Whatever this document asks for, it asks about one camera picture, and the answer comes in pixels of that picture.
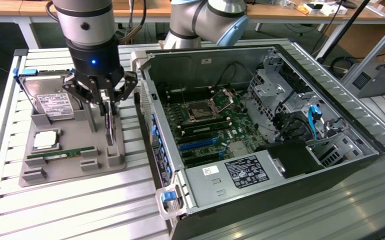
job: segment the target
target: slotted aluminum surface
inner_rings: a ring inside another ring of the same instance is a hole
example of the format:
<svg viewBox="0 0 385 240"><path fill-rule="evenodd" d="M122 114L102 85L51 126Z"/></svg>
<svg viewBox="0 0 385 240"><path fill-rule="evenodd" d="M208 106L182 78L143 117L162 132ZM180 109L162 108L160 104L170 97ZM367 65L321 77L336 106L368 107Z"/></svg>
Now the slotted aluminum surface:
<svg viewBox="0 0 385 240"><path fill-rule="evenodd" d="M360 102L343 94L327 71L286 39L246 40L238 45L281 44L345 107L385 144L385 125ZM130 69L130 53L160 45L121 47L121 62ZM39 70L70 69L66 48L30 51L22 66ZM156 186L145 153L134 101L122 103L127 170L20 188L18 185L31 105L15 87L0 147L0 240L23 239L169 239L158 215ZM385 159L333 189L200 239L357 239L385 226Z"/></svg>

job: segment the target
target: warning label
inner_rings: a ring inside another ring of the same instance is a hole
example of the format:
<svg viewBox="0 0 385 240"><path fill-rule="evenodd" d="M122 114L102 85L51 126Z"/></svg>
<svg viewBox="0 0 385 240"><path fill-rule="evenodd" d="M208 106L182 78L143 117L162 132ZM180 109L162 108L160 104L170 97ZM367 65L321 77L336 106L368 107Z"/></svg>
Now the warning label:
<svg viewBox="0 0 385 240"><path fill-rule="evenodd" d="M225 165L240 189L270 179L256 155L230 161Z"/></svg>
<svg viewBox="0 0 385 240"><path fill-rule="evenodd" d="M67 93L38 95L38 99L47 116L55 117L74 114Z"/></svg>

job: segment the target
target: motherboard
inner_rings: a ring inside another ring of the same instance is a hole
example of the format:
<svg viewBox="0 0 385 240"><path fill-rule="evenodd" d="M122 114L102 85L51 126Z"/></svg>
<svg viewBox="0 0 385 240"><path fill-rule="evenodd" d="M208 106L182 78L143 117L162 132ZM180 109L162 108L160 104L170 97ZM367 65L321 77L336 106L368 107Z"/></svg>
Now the motherboard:
<svg viewBox="0 0 385 240"><path fill-rule="evenodd" d="M268 143L233 88L169 93L164 107L188 167L253 153Z"/></svg>

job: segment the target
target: blue pcie slot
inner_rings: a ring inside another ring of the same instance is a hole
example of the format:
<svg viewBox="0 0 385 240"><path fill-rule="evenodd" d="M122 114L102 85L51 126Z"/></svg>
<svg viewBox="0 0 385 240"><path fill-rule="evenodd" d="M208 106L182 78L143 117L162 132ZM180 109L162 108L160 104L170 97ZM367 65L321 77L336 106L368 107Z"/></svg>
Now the blue pcie slot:
<svg viewBox="0 0 385 240"><path fill-rule="evenodd" d="M182 145L180 147L180 150L181 151L186 151L186 150L197 149L197 148L201 148L201 147L205 147L205 146L210 146L210 145L217 143L218 138L220 137L216 137L216 138L213 138L210 140L205 140L205 141L200 141L200 142L196 142L196 143L185 144L185 145Z"/></svg>

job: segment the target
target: floor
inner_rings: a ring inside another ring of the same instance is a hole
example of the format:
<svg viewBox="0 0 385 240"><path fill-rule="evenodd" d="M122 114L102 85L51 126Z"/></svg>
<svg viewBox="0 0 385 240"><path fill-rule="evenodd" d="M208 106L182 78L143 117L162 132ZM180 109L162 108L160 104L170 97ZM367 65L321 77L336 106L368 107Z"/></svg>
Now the floor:
<svg viewBox="0 0 385 240"><path fill-rule="evenodd" d="M313 28L317 25L308 27L301 26L299 24L285 25L285 24L265 24L262 31L254 31L256 24L249 25L246 33L244 35L244 39L270 39L270 38L292 38L295 39L301 46L311 51L316 45L316 42L321 36L321 32ZM37 23L34 25L39 42L43 48L62 48L66 47L65 38L61 30L61 26L57 23ZM169 24L147 24L146 28L142 29L138 36L134 39L135 44L143 43L157 43L157 35L156 33L164 33L169 31ZM23 39L23 35L20 29L15 23L0 23L0 68L4 70L10 69L12 53L15 49L27 48L27 44ZM331 59L345 56L345 51L339 47L333 51L333 54L328 58L328 62ZM3 97L3 91L7 81L7 72L0 70L0 101Z"/></svg>

